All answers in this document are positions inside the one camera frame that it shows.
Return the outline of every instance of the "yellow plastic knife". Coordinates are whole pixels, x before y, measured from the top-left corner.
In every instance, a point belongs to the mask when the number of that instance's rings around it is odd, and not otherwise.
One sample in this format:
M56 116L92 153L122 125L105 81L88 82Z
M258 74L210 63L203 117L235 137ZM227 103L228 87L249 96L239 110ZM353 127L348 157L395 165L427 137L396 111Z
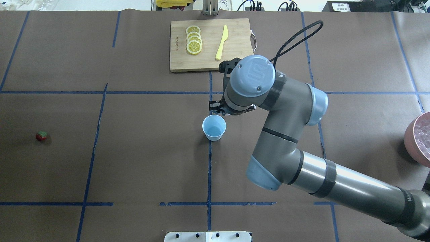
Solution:
M221 43L219 44L218 51L216 52L215 59L220 60L222 56L222 47L224 47L224 41L228 39L228 28L224 25L224 30L222 31Z

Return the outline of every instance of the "lemon slice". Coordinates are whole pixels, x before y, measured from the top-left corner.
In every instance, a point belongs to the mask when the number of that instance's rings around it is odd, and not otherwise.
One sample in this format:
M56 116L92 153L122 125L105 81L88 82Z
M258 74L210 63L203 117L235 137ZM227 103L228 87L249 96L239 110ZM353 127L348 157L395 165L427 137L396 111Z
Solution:
M190 37L188 38L188 40L187 40L187 43L188 43L188 42L190 42L190 41L192 41L192 40L196 40L196 41L199 41L200 43L203 43L202 38L200 38L200 37L199 37L199 36L197 36L197 35L190 36Z
M191 32L197 32L200 34L200 28L198 26L195 25L191 25L187 28L187 30L185 31L187 34L191 33Z
M199 34L199 33L197 33L197 32L190 32L190 33L188 33L188 34L187 34L187 40L188 40L191 36L194 36L194 35L197 35L200 39L202 38L202 37L200 36L200 34Z
M197 40L192 40L187 43L187 52L191 55L197 55L202 51L202 43Z

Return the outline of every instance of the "yellow cloth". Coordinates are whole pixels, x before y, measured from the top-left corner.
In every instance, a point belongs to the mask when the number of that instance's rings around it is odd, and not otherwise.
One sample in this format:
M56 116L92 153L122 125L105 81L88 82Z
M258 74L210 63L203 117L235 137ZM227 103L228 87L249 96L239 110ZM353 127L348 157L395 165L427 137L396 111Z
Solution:
M186 6L192 2L193 0L156 0L155 4L160 8L170 8L173 6Z

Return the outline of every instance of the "black cable bundle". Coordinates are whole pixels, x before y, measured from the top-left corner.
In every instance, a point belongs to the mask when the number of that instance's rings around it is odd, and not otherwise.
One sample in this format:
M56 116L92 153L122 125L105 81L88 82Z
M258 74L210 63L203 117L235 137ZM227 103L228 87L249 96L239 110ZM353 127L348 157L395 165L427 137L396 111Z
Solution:
M261 11L261 2L257 1L257 10L256 11Z
M295 1L293 1L293 0L290 0L290 1L291 1L290 5L288 5L287 2L281 3L281 5L279 5L279 8L278 8L277 11L279 11L281 9L282 5L286 4L285 11L287 11L287 12L296 12L297 9L298 9L297 3Z
M300 40L299 42L297 42L296 44L294 44L292 47L288 48L286 51L282 52L281 51L291 42L293 41L297 36L299 36L300 34L302 34L303 32L305 32L306 30L310 29L311 27L315 26L315 25L319 25L319 27L312 32L310 35L306 36L305 38L303 38L302 40ZM314 34L316 34L321 28L323 27L323 22L321 20L315 21L313 23L311 23L310 25L304 27L303 29L301 29L299 32L295 33L289 40L287 40L287 42L285 42L281 48L278 50L278 53L276 54L275 57L273 57L270 61L273 61L273 67L276 68L276 61L278 60L278 58L282 55L284 55L285 53L289 52L290 50L294 49L296 46L298 46L299 44L301 44L303 41L309 39L310 37L312 37Z
M243 2L239 5L239 7L237 8L237 10L239 11L239 10L240 10L240 7L242 7L242 6L243 6L243 4L244 4L244 3L246 3L246 2L248 2L248 1L251 1L251 2L252 2L251 6L249 7L249 10L250 10L250 11L255 11L255 2L254 2L254 0L245 0L245 1L243 1Z

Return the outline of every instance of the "blue tape line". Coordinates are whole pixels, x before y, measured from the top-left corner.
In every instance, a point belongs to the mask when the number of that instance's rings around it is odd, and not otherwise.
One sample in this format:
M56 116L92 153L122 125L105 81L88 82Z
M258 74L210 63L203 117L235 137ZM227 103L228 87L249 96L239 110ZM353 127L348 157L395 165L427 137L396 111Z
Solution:
M207 202L161 202L160 206L207 206ZM272 206L276 202L211 202L211 206Z
M82 206L81 202L0 202L0 206ZM88 202L87 206L113 206L113 202Z
M418 91L417 90L417 85L415 84L414 77L412 76L411 68L409 66L408 59L406 58L405 51L404 51L403 45L402 45L402 41L400 40L399 32L397 30L396 20L394 19L394 13L392 11L391 11L391 19L393 21L394 32L396 33L397 41L399 42L400 51L402 52L402 56L403 56L403 59L405 60L405 64L406 64L406 68L408 70L409 77L410 77L410 79L412 81L412 86L414 87L415 92L417 92ZM418 94L417 94L417 101L418 101L418 104L420 106L421 113L424 113L423 103L421 102L421 98L420 98L420 96Z
M3 91L2 94L103 94L92 91Z
M109 91L107 94L209 94L209 92L175 92L175 91Z
M2 91L1 94L103 94L102 91ZM106 94L209 94L210 92L175 92L175 91L108 91ZM330 92L326 94L347 95L429 95L430 92ZM212 92L212 94L224 94L224 92Z
M4 83L5 83L6 78L7 78L7 74L9 73L9 69L10 69L10 66L12 64L13 57L15 56L16 49L18 48L18 44L19 44L19 41L21 39L22 32L24 32L25 24L27 23L29 14L30 14L30 11L27 11L27 14L25 15L24 22L22 23L21 31L19 32L19 35L18 35L18 39L16 40L15 47L13 47L12 55L10 56L9 63L7 64L6 71L4 72L3 80L0 84L0 92L3 89Z
M106 86L104 87L103 98L101 99L100 113L98 115L97 130L95 132L94 146L92 148L91 162L89 164L88 178L86 180L85 194L84 194L84 197L83 197L82 211L81 211L81 217L80 217L80 220L79 220L79 227L78 227L78 234L77 234L77 237L76 237L76 242L79 242L81 231L82 231L83 217L85 215L85 206L86 206L86 201L87 201L87 198L88 198L89 183L91 181L92 167L94 165L95 147L96 147L97 141L98 141L98 134L99 134L99 131L100 131L100 120L101 120L101 115L103 113L104 100L106 98L106 90L107 90L107 88L108 88L108 84L106 84Z
M212 202L213 206L272 206L276 202Z
M0 206L82 206L81 202L0 202Z
M212 101L212 71L209 71L209 101Z
M211 212L212 212L212 141L209 140L209 162L208 162L208 231L211 231Z
M430 92L325 92L326 94L428 95Z
M117 33L118 33L118 25L120 24L120 16L121 16L121 11L118 11L117 25L115 27L114 41L112 42L113 48L115 48L115 42L117 41Z
M333 228L335 230L335 240L336 242L339 242L338 224L336 222L335 206L331 204L330 209L332 211L332 221L333 221Z
M303 14L303 12L300 12L300 14L301 14L301 24L302 24L303 28L305 28L306 26L304 23L304 14ZM312 86L315 87L315 82L313 81L312 69L310 67L310 54L309 54L309 45L307 44L307 40L304 41L304 44L306 46L307 65L309 68L310 80L312 81ZM321 129L321 122L318 122L318 133L319 133L319 142L321 143L322 156L324 158L327 158L326 157L326 146L324 145L323 131Z
M85 206L113 206L113 202L87 202Z
M335 202L314 202L314 205L337 205Z
M103 94L102 91L3 91L2 94ZM209 92L108 91L106 94L209 94Z
M301 14L301 25L303 26L303 28L305 28L306 26L304 23L304 14L303 12L300 12L300 14ZM309 54L309 46L307 44L307 40L304 41L304 44L306 46L307 66L309 68L310 80L312 81L312 86L315 87L315 82L313 81L312 69L310 68L310 54Z
M207 206L208 202L161 202L160 206Z
M209 101L212 101L212 71L209 71ZM208 231L211 231L211 213L212 213L212 141L209 140L209 155L208 155L208 211L207 211L207 220L208 220Z
M78 235L76 236L76 242L80 241L80 234L82 231L82 224L83 224L83 216L85 214L85 206L82 206L82 210L81 210L81 217L79 219L79 227L78 227Z

